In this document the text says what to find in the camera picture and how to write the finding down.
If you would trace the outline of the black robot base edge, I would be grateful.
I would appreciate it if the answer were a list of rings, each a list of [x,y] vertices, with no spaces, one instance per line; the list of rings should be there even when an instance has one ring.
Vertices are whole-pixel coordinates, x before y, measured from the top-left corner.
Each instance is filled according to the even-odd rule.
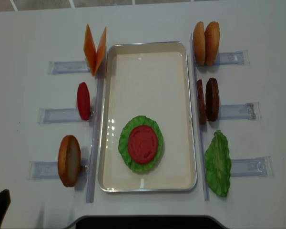
[[[203,216],[99,216],[78,220],[72,229],[224,229]]]

